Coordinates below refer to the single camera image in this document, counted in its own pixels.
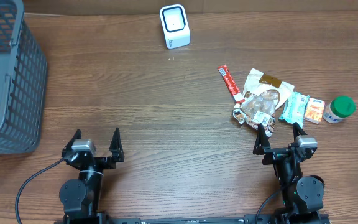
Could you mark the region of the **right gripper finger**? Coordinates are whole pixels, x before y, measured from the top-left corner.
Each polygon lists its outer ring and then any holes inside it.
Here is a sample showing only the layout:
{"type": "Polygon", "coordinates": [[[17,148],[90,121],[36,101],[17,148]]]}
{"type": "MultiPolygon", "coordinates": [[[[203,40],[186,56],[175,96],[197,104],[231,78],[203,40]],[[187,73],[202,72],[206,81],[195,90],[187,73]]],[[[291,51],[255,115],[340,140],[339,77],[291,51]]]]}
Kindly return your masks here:
{"type": "Polygon", "coordinates": [[[300,127],[300,125],[295,122],[293,123],[293,137],[296,139],[298,136],[304,136],[306,132],[300,127]]]}
{"type": "Polygon", "coordinates": [[[269,138],[266,135],[264,126],[260,123],[257,128],[257,137],[254,144],[253,154],[263,155],[266,150],[270,150],[269,138]]]}

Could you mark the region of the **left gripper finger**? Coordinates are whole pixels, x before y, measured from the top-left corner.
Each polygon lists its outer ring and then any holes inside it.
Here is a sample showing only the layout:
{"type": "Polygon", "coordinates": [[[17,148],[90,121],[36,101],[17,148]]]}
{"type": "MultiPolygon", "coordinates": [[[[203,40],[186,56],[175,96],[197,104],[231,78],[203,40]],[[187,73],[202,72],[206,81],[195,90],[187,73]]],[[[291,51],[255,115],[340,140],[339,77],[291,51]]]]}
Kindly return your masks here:
{"type": "Polygon", "coordinates": [[[125,155],[121,144],[121,135],[119,128],[116,128],[114,131],[109,151],[112,154],[114,162],[124,162],[125,155]]]}
{"type": "Polygon", "coordinates": [[[73,137],[69,140],[69,142],[65,145],[65,147],[62,149],[62,155],[65,156],[66,153],[71,152],[73,143],[77,140],[81,139],[81,130],[77,129],[74,133],[73,137]]]}

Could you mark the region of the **teal orange tissue pack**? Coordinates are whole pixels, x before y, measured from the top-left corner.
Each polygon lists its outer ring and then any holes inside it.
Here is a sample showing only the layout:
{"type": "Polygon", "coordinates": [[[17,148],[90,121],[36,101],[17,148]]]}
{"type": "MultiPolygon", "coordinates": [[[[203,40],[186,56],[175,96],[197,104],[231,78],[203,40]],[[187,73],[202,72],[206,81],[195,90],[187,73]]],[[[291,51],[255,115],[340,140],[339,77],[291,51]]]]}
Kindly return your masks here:
{"type": "Polygon", "coordinates": [[[284,104],[283,113],[280,115],[279,120],[286,121],[289,124],[298,123],[302,128],[309,98],[309,95],[292,92],[284,104]]]}

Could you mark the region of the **beige dog bone treat bag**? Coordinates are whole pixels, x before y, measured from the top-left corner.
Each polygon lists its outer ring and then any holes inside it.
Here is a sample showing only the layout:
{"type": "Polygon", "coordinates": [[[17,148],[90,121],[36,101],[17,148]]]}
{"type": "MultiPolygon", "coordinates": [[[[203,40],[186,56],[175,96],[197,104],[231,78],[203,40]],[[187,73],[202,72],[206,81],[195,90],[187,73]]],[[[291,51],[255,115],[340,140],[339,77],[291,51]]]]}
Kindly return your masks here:
{"type": "Polygon", "coordinates": [[[239,124],[247,124],[254,129],[261,124],[270,137],[275,129],[275,112],[289,99],[294,89],[294,85],[253,68],[241,93],[243,102],[234,105],[232,115],[239,124]]]}

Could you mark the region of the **small green lidded jar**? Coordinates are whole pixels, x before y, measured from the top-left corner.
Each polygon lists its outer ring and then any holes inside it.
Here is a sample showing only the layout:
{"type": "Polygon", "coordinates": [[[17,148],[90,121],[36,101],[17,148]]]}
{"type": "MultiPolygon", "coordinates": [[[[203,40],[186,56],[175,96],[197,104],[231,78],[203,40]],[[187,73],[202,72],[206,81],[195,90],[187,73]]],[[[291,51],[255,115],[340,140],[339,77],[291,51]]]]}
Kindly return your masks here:
{"type": "Polygon", "coordinates": [[[323,118],[332,124],[340,123],[356,110],[354,100],[346,95],[333,99],[324,109],[323,118]]]}

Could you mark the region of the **red snack stick packet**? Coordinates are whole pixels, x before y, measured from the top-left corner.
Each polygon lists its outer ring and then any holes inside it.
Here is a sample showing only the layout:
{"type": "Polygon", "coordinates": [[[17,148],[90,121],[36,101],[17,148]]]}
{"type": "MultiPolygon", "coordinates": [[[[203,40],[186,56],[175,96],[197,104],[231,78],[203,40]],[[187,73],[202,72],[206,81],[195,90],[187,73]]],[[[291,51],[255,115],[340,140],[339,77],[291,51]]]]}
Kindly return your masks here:
{"type": "Polygon", "coordinates": [[[235,83],[230,71],[228,70],[227,65],[221,65],[217,68],[218,72],[221,74],[227,89],[229,90],[231,96],[233,97],[234,101],[236,103],[243,103],[245,102],[245,99],[240,92],[240,89],[238,88],[237,84],[235,83]]]}

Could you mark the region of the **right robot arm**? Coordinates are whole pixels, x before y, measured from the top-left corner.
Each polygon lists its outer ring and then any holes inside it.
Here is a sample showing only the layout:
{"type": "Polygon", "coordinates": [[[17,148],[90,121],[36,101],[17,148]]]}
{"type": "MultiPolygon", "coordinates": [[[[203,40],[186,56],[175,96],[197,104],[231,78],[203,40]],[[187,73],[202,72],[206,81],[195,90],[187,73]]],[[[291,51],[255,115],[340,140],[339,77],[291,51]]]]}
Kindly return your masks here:
{"type": "Polygon", "coordinates": [[[280,188],[262,202],[255,214],[254,223],[327,223],[328,216],[321,216],[325,183],[317,175],[304,176],[300,164],[310,159],[318,149],[316,139],[293,123],[294,141],[288,147],[272,148],[264,126],[258,125],[253,154],[263,155],[262,163],[272,165],[280,188]],[[267,217],[261,211],[268,202],[282,196],[283,208],[267,217]]]}

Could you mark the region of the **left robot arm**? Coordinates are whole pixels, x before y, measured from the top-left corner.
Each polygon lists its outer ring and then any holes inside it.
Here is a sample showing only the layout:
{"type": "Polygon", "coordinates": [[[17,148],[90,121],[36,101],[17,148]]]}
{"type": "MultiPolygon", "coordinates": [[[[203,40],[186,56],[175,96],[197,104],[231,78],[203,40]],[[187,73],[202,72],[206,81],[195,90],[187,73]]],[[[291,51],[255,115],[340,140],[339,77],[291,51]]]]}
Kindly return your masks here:
{"type": "Polygon", "coordinates": [[[106,212],[99,211],[99,202],[104,171],[124,162],[119,128],[114,131],[109,151],[110,156],[96,156],[94,142],[83,139],[79,129],[63,148],[62,159],[79,170],[78,178],[66,181],[59,191],[64,209],[63,223],[113,222],[106,212]]]}

